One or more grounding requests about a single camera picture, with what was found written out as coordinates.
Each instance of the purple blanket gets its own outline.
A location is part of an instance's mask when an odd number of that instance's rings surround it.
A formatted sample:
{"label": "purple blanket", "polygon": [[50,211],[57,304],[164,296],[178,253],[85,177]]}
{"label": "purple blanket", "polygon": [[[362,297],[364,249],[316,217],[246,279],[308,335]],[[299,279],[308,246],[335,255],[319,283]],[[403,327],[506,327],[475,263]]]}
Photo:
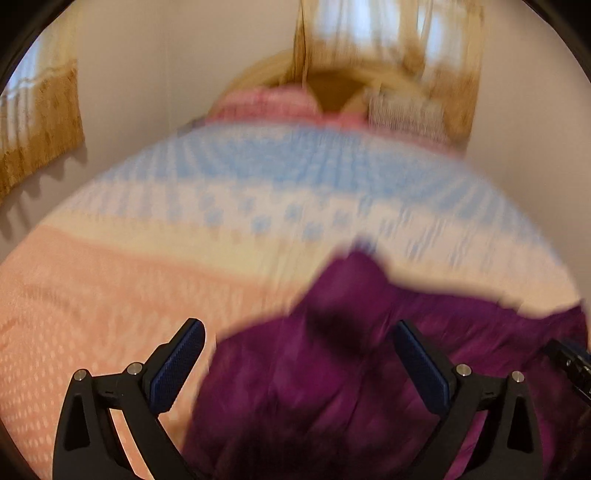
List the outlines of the purple blanket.
{"label": "purple blanket", "polygon": [[[289,316],[217,346],[184,457],[219,479],[396,478],[438,421],[385,340],[400,319],[476,373],[523,372],[544,471],[567,460],[586,407],[540,349],[551,338],[586,345],[581,308],[534,320],[488,301],[406,290],[361,252],[334,260]],[[447,478],[462,473],[482,422]]]}

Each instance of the gold curtain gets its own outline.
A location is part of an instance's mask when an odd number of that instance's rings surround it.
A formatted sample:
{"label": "gold curtain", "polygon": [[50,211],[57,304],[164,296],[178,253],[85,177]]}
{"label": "gold curtain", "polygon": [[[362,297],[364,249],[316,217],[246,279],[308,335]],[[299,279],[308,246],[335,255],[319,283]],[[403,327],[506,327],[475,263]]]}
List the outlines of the gold curtain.
{"label": "gold curtain", "polygon": [[483,50],[477,0],[301,0],[283,82],[320,70],[402,70],[440,101],[448,135],[472,129]]}
{"label": "gold curtain", "polygon": [[0,95],[0,200],[27,176],[84,141],[76,4],[35,40]]}

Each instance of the metal screw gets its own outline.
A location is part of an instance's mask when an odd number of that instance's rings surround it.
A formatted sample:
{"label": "metal screw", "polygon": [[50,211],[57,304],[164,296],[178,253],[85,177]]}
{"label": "metal screw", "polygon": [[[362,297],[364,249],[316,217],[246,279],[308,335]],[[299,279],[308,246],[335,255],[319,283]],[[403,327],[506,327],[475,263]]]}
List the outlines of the metal screw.
{"label": "metal screw", "polygon": [[140,373],[142,371],[143,367],[144,366],[142,364],[140,364],[139,362],[134,362],[127,367],[127,373],[129,375],[137,375],[138,373]]}
{"label": "metal screw", "polygon": [[468,377],[472,374],[472,369],[466,364],[459,364],[456,367],[456,372],[458,372],[463,377]]}
{"label": "metal screw", "polygon": [[84,370],[83,368],[80,368],[80,370],[76,370],[76,373],[74,373],[74,380],[76,380],[77,382],[84,380],[86,378],[86,370]]}
{"label": "metal screw", "polygon": [[525,377],[523,376],[523,373],[515,371],[511,374],[511,378],[513,378],[513,380],[515,380],[517,383],[523,383],[525,381]]}

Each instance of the black clamp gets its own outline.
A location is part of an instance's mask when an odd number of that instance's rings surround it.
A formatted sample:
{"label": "black clamp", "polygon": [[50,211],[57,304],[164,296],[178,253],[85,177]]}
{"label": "black clamp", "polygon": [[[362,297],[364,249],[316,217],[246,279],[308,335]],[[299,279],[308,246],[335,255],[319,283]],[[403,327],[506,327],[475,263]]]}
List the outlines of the black clamp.
{"label": "black clamp", "polygon": [[122,410],[155,479],[202,480],[183,460],[158,415],[168,411],[205,345],[205,328],[189,319],[145,364],[93,377],[74,373],[57,427],[54,480],[141,480],[125,455],[109,409]]}
{"label": "black clamp", "polygon": [[482,410],[488,416],[459,480],[543,478],[540,432],[522,373],[495,378],[454,366],[410,322],[398,322],[392,337],[425,406],[441,418],[405,480],[442,480]]}
{"label": "black clamp", "polygon": [[551,340],[544,352],[555,367],[566,373],[577,395],[591,406],[591,355],[570,340]]}

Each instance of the wall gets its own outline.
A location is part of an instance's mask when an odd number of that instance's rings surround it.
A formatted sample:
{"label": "wall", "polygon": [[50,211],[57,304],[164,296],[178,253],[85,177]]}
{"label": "wall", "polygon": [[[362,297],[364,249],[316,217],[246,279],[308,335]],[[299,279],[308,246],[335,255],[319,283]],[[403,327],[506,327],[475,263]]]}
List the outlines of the wall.
{"label": "wall", "polygon": [[80,114],[86,145],[23,182],[0,206],[3,259],[58,203],[168,132],[167,0],[77,0]]}
{"label": "wall", "polygon": [[298,6],[299,0],[171,1],[171,128],[205,114],[242,70],[291,48]]}
{"label": "wall", "polygon": [[468,156],[540,226],[591,299],[591,83],[523,2],[486,7]]}

